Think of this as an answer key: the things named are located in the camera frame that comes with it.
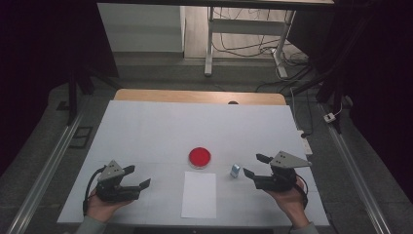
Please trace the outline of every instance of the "white table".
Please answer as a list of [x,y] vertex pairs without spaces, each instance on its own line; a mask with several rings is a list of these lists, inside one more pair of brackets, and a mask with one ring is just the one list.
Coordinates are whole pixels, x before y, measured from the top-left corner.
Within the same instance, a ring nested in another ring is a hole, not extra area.
[[[82,201],[92,174],[111,160],[121,167],[136,165],[123,186],[151,178],[137,201],[121,208],[114,223],[150,226],[289,226],[275,201],[233,164],[268,176],[269,165],[256,153],[275,156],[280,150],[306,159],[286,105],[228,105],[112,100],[58,222],[83,220]],[[203,170],[188,164],[191,149],[202,146],[212,159]],[[328,225],[311,170],[297,169],[309,184],[306,214],[316,225]],[[216,218],[182,218],[185,172],[216,174]]]

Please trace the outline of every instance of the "hand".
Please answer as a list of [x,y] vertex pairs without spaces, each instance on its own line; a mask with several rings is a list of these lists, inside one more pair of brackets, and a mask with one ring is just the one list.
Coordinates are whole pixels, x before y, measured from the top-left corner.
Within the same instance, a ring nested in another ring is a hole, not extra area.
[[[300,177],[297,177],[297,184],[303,188],[304,183]],[[310,224],[304,213],[303,197],[297,191],[297,189],[292,188],[289,191],[284,192],[274,192],[265,191],[270,194],[279,205],[280,209],[285,212],[288,218],[291,220],[294,229],[299,229]]]
[[87,216],[101,222],[107,222],[116,212],[116,210],[127,204],[130,204],[131,202],[132,201],[119,203],[103,202],[99,197],[96,196],[96,189],[94,189],[89,196]]

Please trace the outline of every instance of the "cable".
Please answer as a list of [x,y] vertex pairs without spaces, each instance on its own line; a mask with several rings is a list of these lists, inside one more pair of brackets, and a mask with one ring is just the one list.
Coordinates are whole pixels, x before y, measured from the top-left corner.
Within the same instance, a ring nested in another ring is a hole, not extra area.
[[222,92],[227,92],[227,91],[226,91],[224,88],[222,88],[220,85],[213,84],[212,86],[214,86],[214,87],[216,87],[216,88],[220,89]]
[[106,165],[98,169],[94,174],[92,175],[91,179],[89,180],[88,187],[86,188],[85,192],[85,200],[83,201],[83,215],[86,215],[86,212],[88,211],[88,200],[89,200],[89,190],[91,189],[92,182],[94,181],[94,178],[96,177],[97,174],[102,173],[104,169],[106,168]]
[[309,194],[309,186],[307,185],[307,181],[302,176],[300,176],[299,174],[297,174],[297,176],[299,176],[301,178],[301,180],[303,180],[304,184],[306,185],[306,195],[308,195]]
[[260,46],[260,45],[266,45],[266,44],[270,44],[273,42],[278,42],[280,41],[280,39],[276,39],[276,40],[272,40],[272,41],[268,41],[268,42],[264,42],[264,43],[260,43],[260,44],[254,44],[254,45],[250,45],[250,46],[244,46],[244,47],[236,47],[236,48],[226,48],[223,44],[223,40],[222,40],[222,33],[221,33],[221,44],[222,47],[227,50],[227,51],[235,51],[235,50],[242,50],[242,49],[248,49],[248,48],[252,48],[252,47],[256,47],[256,46]]
[[294,61],[294,60],[291,59],[291,57],[292,57],[293,55],[298,55],[298,54],[304,54],[304,53],[302,53],[302,52],[297,52],[297,53],[294,53],[294,54],[290,55],[289,58],[286,58],[285,52],[282,52],[282,56],[283,56],[283,60],[282,60],[282,61],[284,61],[285,64],[287,64],[287,65],[289,65],[289,66],[308,65],[309,62],[308,62],[307,60],[301,59],[301,60],[303,60],[304,62],[296,62],[296,61]]
[[229,18],[222,16],[220,13],[215,12],[215,9],[213,10],[213,12],[214,12],[214,13],[216,13],[217,15],[219,15],[221,18],[224,18],[224,19],[230,20]]
[[213,47],[217,52],[228,53],[228,54],[231,54],[231,55],[235,55],[235,56],[239,56],[239,57],[244,57],[244,58],[257,57],[257,56],[263,55],[264,52],[270,50],[270,49],[265,49],[265,50],[261,51],[260,53],[254,54],[254,55],[240,55],[240,54],[237,54],[237,53],[234,53],[234,52],[219,50],[219,49],[217,49],[217,48],[215,47],[215,45],[213,44],[213,42],[212,42],[212,47]]
[[343,102],[340,102],[340,110],[334,116],[340,114],[341,110],[343,110]]
[[249,14],[257,13],[257,16],[254,18],[255,20],[259,19],[259,16],[261,15],[261,9],[256,10],[255,12],[251,12],[251,9],[248,10]]
[[285,85],[282,89],[280,89],[279,93],[281,94],[282,91],[283,91],[286,87],[295,84],[296,82],[298,82],[299,80],[301,80],[304,76],[306,76],[306,75],[307,75],[310,71],[312,71],[312,70],[313,70],[313,68],[312,68],[311,66],[306,66],[306,67],[304,67],[303,69],[301,69],[297,74],[295,74],[293,77],[290,78],[291,81],[290,81],[287,85]]
[[248,9],[248,12],[250,14],[256,13],[256,12],[261,12],[261,9]]
[[303,72],[303,70],[305,70],[306,68],[309,68],[309,67],[310,67],[310,69],[309,69],[308,71],[306,71],[304,75],[306,75],[310,70],[313,69],[310,65],[307,65],[307,66],[305,66],[303,69],[301,69],[300,71],[298,71],[295,75],[293,75],[292,77],[290,77],[289,79],[282,79],[281,76],[279,75],[279,66],[280,66],[280,65],[281,65],[281,63],[276,64],[276,75],[277,75],[277,77],[278,77],[280,80],[282,80],[282,81],[291,81],[294,77],[298,76],[298,75],[299,75],[301,72]]
[[284,81],[276,81],[276,82],[271,82],[271,83],[264,83],[262,85],[259,85],[257,88],[255,88],[255,92],[258,93],[258,90],[261,89],[264,86],[271,86],[271,85],[280,85],[284,83]]
[[296,128],[297,130],[299,130],[299,129],[298,129],[298,125],[297,125],[297,121],[296,121],[296,118],[295,118],[294,93],[292,92],[292,87],[289,88],[289,89],[291,90],[291,95],[292,95],[292,114],[293,114],[293,117],[294,117],[295,128]]
[[241,8],[240,9],[240,11],[238,12],[238,14],[234,17],[234,20],[236,20],[237,18],[238,18],[238,16],[240,15],[240,13],[241,13],[241,11],[243,10],[244,8]]
[[330,223],[330,226],[332,226],[332,228],[333,228],[333,230],[336,234],[339,234],[339,232],[337,230],[337,227],[334,225],[332,214],[325,208],[324,202],[321,201],[321,203],[322,203],[322,207],[324,208],[324,212],[327,215],[327,220]]
[[[308,108],[308,110],[309,110],[309,113],[310,113],[310,132],[309,133],[304,133],[303,135],[304,135],[304,137],[307,137],[307,136],[310,136],[312,133],[313,133],[313,131],[314,131],[314,124],[313,124],[313,112],[311,111],[311,107],[310,107],[310,99],[309,99],[309,91],[307,90],[307,93],[306,93],[306,97],[307,97],[307,108]],[[301,127],[301,124],[300,124],[300,121],[299,121],[299,119],[297,118],[297,125],[298,125],[298,127],[301,129],[301,130],[309,130],[309,129],[307,129],[307,128],[303,128],[303,127]]]

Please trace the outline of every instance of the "sleeve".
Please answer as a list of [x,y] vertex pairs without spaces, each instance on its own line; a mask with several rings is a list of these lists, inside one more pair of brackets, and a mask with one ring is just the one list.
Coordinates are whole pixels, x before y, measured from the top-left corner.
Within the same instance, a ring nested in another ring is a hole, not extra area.
[[310,224],[306,227],[291,230],[290,234],[319,234],[319,232],[316,230],[314,224],[310,222]]
[[85,216],[75,234],[100,234],[103,233],[106,223]]

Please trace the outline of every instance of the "white paper sheet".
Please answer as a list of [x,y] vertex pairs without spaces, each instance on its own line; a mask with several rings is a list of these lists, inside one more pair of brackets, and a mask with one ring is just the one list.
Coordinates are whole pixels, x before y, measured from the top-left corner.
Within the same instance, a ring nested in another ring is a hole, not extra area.
[[216,176],[185,172],[182,217],[216,218]]

